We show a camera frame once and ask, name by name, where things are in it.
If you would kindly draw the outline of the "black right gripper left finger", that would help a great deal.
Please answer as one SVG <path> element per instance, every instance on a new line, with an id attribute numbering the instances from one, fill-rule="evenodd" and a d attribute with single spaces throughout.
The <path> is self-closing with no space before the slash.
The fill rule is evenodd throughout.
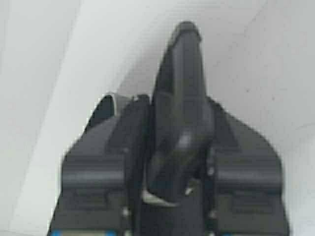
<path id="1" fill-rule="evenodd" d="M 66 153 L 50 236 L 137 236 L 150 99 L 105 95 Z"/>

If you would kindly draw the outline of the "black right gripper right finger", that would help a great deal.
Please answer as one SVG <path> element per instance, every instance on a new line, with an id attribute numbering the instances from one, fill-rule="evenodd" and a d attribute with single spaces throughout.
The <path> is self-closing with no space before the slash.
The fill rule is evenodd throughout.
<path id="1" fill-rule="evenodd" d="M 283 167 L 268 141 L 205 97 L 192 101 L 194 236 L 287 236 Z"/>

